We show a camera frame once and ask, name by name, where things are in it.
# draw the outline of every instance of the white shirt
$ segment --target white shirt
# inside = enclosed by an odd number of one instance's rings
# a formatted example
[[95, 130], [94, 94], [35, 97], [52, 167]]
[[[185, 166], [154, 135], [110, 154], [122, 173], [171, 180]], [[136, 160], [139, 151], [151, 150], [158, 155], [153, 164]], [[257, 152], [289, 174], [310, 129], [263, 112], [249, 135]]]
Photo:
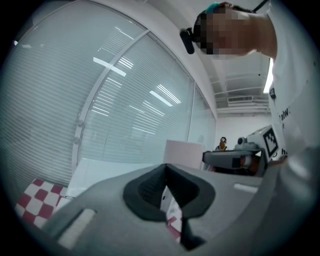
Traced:
[[269, 95], [277, 157], [320, 145], [320, 54], [298, 19], [279, 1], [267, 14], [274, 26], [277, 56]]

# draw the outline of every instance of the white wall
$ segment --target white wall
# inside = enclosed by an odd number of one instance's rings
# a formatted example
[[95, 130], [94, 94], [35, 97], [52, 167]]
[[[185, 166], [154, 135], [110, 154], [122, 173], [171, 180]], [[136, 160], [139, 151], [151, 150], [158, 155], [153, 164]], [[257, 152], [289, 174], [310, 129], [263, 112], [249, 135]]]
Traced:
[[217, 119], [216, 99], [208, 74], [197, 54], [188, 54], [179, 36], [179, 29], [160, 11], [148, 2], [135, 0], [92, 0], [93, 2], [111, 7], [136, 20], [150, 29], [179, 58], [191, 74], [214, 117]]
[[228, 149], [233, 150], [239, 137], [246, 137], [271, 124], [271, 115], [219, 117], [216, 124], [215, 147], [219, 145], [221, 137], [226, 137]]

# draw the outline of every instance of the gray robot arm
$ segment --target gray robot arm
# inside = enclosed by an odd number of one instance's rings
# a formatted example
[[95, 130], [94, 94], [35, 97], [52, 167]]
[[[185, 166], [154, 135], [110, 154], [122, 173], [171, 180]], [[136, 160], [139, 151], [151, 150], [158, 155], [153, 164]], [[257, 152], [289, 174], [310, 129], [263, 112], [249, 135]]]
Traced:
[[252, 157], [261, 152], [256, 176], [263, 176], [272, 156], [278, 150], [276, 135], [271, 125], [261, 128], [247, 137], [240, 137], [234, 150], [207, 151], [202, 161], [208, 165], [224, 169], [248, 168]]

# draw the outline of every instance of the ceiling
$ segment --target ceiling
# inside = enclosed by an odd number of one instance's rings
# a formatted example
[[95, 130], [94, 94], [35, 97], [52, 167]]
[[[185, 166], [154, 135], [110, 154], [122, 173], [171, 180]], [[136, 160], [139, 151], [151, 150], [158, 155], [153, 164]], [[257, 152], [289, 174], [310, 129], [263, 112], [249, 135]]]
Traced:
[[[153, 5], [179, 29], [193, 27], [196, 17], [214, 0], [144, 0]], [[254, 9], [262, 0], [230, 0], [243, 8]], [[265, 13], [268, 4], [258, 13]], [[252, 53], [231, 60], [213, 60], [212, 56], [199, 53], [213, 86], [218, 114], [268, 113], [268, 95], [263, 93], [267, 79], [269, 58]], [[236, 103], [228, 98], [243, 97]]]

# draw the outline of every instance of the window blinds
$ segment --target window blinds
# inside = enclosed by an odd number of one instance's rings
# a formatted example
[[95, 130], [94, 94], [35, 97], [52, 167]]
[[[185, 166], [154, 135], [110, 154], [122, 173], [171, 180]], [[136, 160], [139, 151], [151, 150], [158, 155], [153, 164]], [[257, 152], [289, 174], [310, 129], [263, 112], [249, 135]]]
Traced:
[[148, 35], [114, 67], [87, 114], [78, 160], [162, 163], [167, 139], [187, 140], [194, 82]]
[[215, 117], [196, 86], [188, 142], [203, 144], [208, 151], [214, 150], [215, 134]]
[[17, 198], [34, 178], [67, 186], [79, 112], [114, 56], [145, 29], [89, 1], [39, 23], [1, 78], [0, 158]]

